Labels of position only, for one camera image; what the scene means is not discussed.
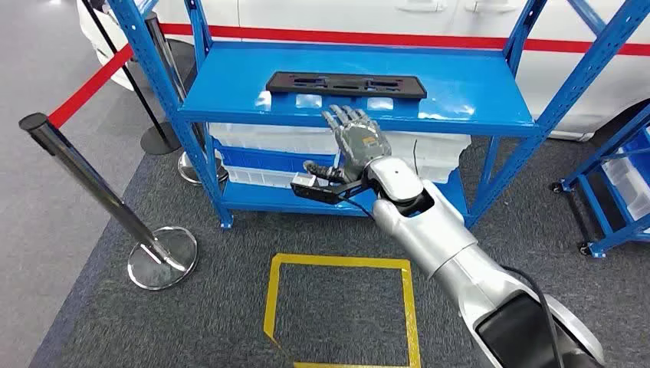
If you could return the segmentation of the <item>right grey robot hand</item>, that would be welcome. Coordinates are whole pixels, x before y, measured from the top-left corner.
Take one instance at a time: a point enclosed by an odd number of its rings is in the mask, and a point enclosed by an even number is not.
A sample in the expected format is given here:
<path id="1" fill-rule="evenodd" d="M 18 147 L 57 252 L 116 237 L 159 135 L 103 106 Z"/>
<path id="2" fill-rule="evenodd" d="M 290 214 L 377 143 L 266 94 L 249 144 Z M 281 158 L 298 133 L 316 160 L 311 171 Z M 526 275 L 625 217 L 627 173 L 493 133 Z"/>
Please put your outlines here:
<path id="1" fill-rule="evenodd" d="M 322 166 L 306 161 L 304 168 L 307 173 L 330 182 L 351 183 L 361 178 L 370 161 L 392 153 L 379 124 L 364 110 L 333 104 L 323 110 L 321 115 L 332 130 L 343 157 L 343 167 Z"/>

